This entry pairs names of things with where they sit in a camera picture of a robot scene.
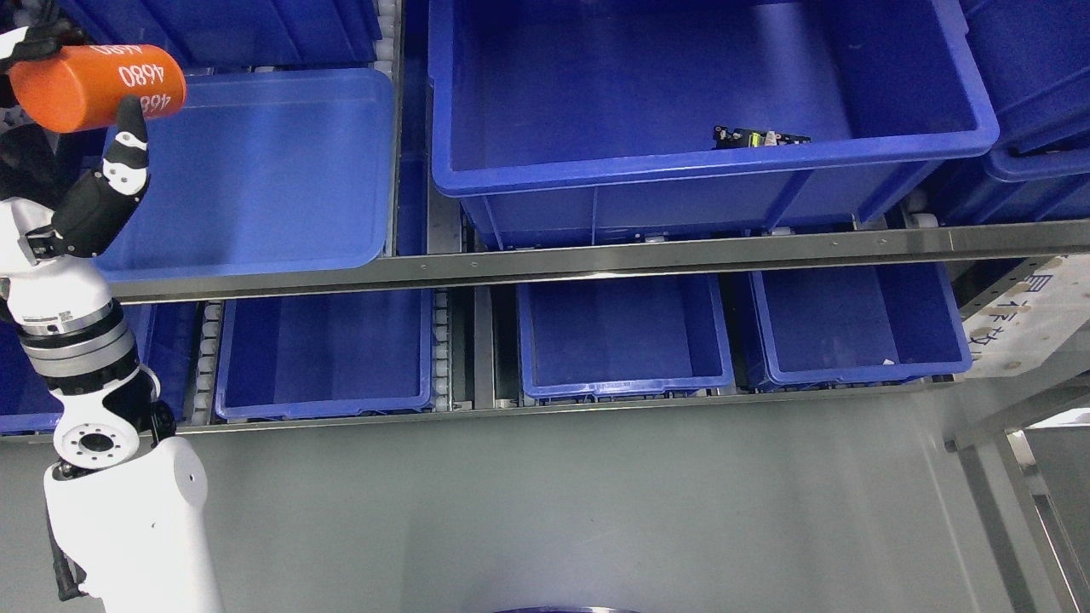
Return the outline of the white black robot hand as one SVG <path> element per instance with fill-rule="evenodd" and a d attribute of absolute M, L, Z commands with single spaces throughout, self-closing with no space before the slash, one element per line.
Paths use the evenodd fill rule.
<path fill-rule="evenodd" d="M 19 62 L 46 60 L 83 43 L 83 34 L 66 20 L 5 32 L 3 74 Z M 140 206 L 149 182 L 149 156 L 145 116 L 135 96 L 119 104 L 113 125 L 118 131 L 101 163 L 66 185 L 47 130 L 24 112 L 11 82 L 3 80 L 3 199 L 27 199 L 46 214 L 46 220 L 20 233 L 32 264 L 101 255 Z"/>

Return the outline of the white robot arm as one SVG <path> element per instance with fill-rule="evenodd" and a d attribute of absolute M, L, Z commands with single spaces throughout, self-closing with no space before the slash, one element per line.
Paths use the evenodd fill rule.
<path fill-rule="evenodd" d="M 93 598 L 106 612 L 221 612 L 205 467 L 175 434 L 122 306 L 10 309 L 32 368 L 63 407 L 58 458 L 43 474 L 59 599 Z"/>

